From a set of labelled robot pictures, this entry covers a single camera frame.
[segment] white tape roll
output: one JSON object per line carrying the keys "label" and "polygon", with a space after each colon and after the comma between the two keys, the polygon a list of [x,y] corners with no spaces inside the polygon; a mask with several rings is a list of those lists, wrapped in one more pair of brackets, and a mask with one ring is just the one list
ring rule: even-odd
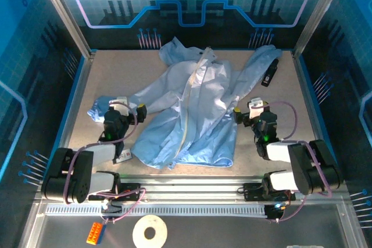
{"label": "white tape roll", "polygon": [[[155,235],[152,239],[145,237],[147,228],[153,228]],[[155,215],[146,215],[138,220],[133,229],[133,242],[137,248],[161,248],[167,240],[167,226]]]}

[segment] protective gown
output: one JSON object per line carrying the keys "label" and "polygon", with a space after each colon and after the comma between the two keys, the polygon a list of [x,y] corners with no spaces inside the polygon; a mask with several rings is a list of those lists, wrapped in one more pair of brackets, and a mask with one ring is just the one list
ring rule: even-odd
{"label": "protective gown", "polygon": [[[129,97],[133,108],[144,103],[148,113],[160,112],[138,137],[132,153],[154,168],[231,167],[237,138],[233,109],[281,54],[273,45],[262,46],[243,70],[234,71],[229,61],[217,60],[211,49],[185,48],[174,38],[159,51],[169,68]],[[103,122],[108,103],[115,98],[101,96],[88,114]]]}

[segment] glass panel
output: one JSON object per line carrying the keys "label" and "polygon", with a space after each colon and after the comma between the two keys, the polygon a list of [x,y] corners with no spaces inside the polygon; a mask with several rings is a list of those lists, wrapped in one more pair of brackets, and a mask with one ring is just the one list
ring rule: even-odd
{"label": "glass panel", "polygon": [[65,0],[93,49],[293,48],[317,0]]}
{"label": "glass panel", "polygon": [[26,152],[49,157],[81,54],[50,0],[0,7],[0,246],[17,247],[46,161]]}
{"label": "glass panel", "polygon": [[[372,192],[372,0],[333,0],[303,52],[330,141],[351,193]],[[356,209],[371,223],[369,199]],[[372,245],[372,230],[363,230]]]}

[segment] zipper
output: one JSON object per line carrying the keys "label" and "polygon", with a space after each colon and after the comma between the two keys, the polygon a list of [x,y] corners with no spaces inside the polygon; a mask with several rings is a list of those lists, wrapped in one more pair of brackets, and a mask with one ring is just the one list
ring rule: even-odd
{"label": "zipper", "polygon": [[187,97],[186,97],[185,129],[184,129],[184,134],[183,134],[183,137],[182,137],[182,140],[181,140],[180,147],[178,148],[178,150],[176,152],[176,155],[173,157],[174,159],[178,156],[178,154],[180,153],[180,151],[181,151],[181,149],[182,149],[182,147],[183,147],[183,145],[185,144],[185,141],[186,141],[187,129],[188,129],[188,105],[189,105],[189,101],[190,101],[190,93],[191,93],[192,84],[195,81],[196,72],[200,68],[201,64],[203,64],[204,62],[207,61],[207,59],[205,57],[210,52],[210,50],[211,50],[210,47],[207,47],[204,50],[204,53],[203,53],[202,57],[200,57],[199,62],[196,65],[196,68],[195,68],[194,72],[192,72],[192,74],[190,76],[190,79],[189,79],[189,82],[188,82],[190,89],[189,89]]}

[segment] beige table surface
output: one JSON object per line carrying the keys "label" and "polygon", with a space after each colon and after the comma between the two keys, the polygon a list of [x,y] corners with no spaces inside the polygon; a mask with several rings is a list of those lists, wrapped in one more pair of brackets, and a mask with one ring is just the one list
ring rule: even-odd
{"label": "beige table surface", "polygon": [[[229,60],[236,70],[243,68],[253,51],[215,51],[219,59]],[[87,86],[80,104],[73,128],[70,148],[79,148],[96,142],[103,131],[103,124],[95,123],[87,111],[93,101],[101,95],[130,96],[155,81],[166,70],[166,65],[159,59],[158,51],[98,51],[95,55]],[[247,101],[261,97],[270,102],[286,100],[293,104],[298,112],[298,128],[292,139],[310,141],[314,133],[310,124],[305,101],[290,51],[284,51],[280,58],[278,70],[269,87],[257,84],[250,94],[243,98],[239,107],[247,112]],[[278,115],[278,137],[287,136],[294,126],[294,114],[285,106],[273,106],[270,109]],[[135,134],[125,141],[127,148],[132,147],[135,139],[152,120],[155,114],[148,115]],[[123,163],[113,165],[111,161],[103,163],[97,170],[110,170],[131,175],[263,175],[274,170],[288,169],[288,163],[265,161],[258,156],[253,143],[253,132],[242,124],[238,126],[238,138],[235,147],[234,164],[230,168],[188,166],[178,164],[173,170],[158,170],[148,167],[136,157]]]}

